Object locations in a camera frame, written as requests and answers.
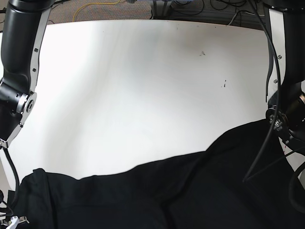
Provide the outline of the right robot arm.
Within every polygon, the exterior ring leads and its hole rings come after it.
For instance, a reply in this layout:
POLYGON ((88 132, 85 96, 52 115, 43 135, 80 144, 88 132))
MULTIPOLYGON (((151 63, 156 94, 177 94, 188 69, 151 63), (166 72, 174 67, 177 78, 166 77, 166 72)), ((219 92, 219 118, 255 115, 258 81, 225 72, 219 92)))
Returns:
POLYGON ((40 51, 54 1, 10 0, 6 7, 0 57, 3 77, 0 80, 0 147, 15 178, 13 201, 0 209, 2 229, 14 229, 27 221, 14 214, 20 180, 8 148, 30 115, 37 94, 40 51))

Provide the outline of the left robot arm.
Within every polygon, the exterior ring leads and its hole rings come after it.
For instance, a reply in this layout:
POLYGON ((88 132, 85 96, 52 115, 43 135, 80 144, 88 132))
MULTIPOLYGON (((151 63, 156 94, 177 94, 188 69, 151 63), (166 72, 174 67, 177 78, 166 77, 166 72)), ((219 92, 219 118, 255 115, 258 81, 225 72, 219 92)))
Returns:
POLYGON ((291 150, 305 152, 305 2, 264 0, 268 46, 266 119, 278 115, 274 133, 291 150))

